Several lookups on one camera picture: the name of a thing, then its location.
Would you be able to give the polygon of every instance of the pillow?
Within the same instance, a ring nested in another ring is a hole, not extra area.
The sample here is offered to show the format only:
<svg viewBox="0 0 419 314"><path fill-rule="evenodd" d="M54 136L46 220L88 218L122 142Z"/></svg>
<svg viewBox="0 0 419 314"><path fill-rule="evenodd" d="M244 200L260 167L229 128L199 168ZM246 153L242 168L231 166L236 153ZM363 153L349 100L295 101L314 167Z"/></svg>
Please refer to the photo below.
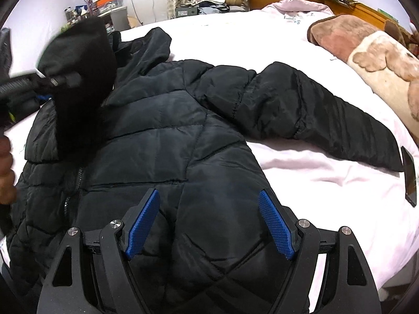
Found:
<svg viewBox="0 0 419 314"><path fill-rule="evenodd" d="M353 15L310 26L307 38L346 62L397 114L419 144L419 60L403 45Z"/></svg>
<svg viewBox="0 0 419 314"><path fill-rule="evenodd" d="M307 0L281 0L269 6L283 12L326 12L333 15L333 12L328 6Z"/></svg>

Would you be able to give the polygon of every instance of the white bedsheet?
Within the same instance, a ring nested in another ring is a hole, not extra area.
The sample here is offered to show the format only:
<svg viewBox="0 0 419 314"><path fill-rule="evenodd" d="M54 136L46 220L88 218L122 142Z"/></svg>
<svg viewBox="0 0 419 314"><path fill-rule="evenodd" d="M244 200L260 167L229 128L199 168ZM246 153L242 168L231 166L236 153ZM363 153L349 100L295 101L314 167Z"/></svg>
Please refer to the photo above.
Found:
<svg viewBox="0 0 419 314"><path fill-rule="evenodd" d="M386 125L405 146L419 171L419 151L395 113L345 63L306 39L309 25L328 14L294 14L297 19L262 11L198 15L163 21L122 33L129 41L161 27L173 39L173 60L198 59L262 71L274 61L287 63L315 79L336 96ZM19 175L24 141L33 117L9 132ZM318 228L349 226L366 255L377 288L395 275L419 248L419 207L405 200L403 173L341 161L302 141L249 142L283 205ZM318 259L310 298L314 309L325 255Z"/></svg>

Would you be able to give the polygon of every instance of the pink blanket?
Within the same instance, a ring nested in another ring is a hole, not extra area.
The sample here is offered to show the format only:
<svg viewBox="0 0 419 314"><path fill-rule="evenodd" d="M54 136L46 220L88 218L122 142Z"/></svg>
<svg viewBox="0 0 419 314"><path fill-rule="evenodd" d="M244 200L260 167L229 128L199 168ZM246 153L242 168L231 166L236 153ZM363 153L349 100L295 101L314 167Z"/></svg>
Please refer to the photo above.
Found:
<svg viewBox="0 0 419 314"><path fill-rule="evenodd" d="M307 0L282 0L272 3L262 10L273 14L285 14L288 12L323 12L334 15L328 6Z"/></svg>

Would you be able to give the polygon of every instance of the blue rubber grip pad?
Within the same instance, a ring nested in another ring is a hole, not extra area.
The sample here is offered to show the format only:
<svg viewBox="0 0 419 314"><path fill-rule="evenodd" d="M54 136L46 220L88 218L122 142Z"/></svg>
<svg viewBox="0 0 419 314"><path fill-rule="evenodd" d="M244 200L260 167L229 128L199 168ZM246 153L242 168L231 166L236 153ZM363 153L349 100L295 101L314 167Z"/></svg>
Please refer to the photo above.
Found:
<svg viewBox="0 0 419 314"><path fill-rule="evenodd" d="M295 251L291 244L290 230L265 191L261 191L259 194L259 210L271 232L278 251L284 254L287 260L292 259Z"/></svg>
<svg viewBox="0 0 419 314"><path fill-rule="evenodd" d="M160 208L160 195L157 190L151 194L143 210L129 231L128 247L125 254L129 260L141 253L145 240L150 232L151 226L156 219Z"/></svg>

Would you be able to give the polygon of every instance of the plastic container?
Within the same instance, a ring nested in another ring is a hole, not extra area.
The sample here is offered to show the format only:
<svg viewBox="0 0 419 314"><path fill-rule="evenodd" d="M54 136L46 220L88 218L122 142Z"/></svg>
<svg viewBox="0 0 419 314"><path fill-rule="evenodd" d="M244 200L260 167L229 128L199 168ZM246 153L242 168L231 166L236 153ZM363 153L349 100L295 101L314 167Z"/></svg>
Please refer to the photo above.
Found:
<svg viewBox="0 0 419 314"><path fill-rule="evenodd" d="M124 5L123 0L93 0L93 2L96 3L99 14Z"/></svg>
<svg viewBox="0 0 419 314"><path fill-rule="evenodd" d="M410 26L410 29L411 29L412 33L417 32L416 26L413 24L412 20L410 20L409 26Z"/></svg>
<svg viewBox="0 0 419 314"><path fill-rule="evenodd" d="M108 12L112 9L115 8L119 8L119 7L123 7L124 6L124 0L111 0L111 1L107 1L102 5L97 5L98 6L98 10L99 10L99 14Z"/></svg>

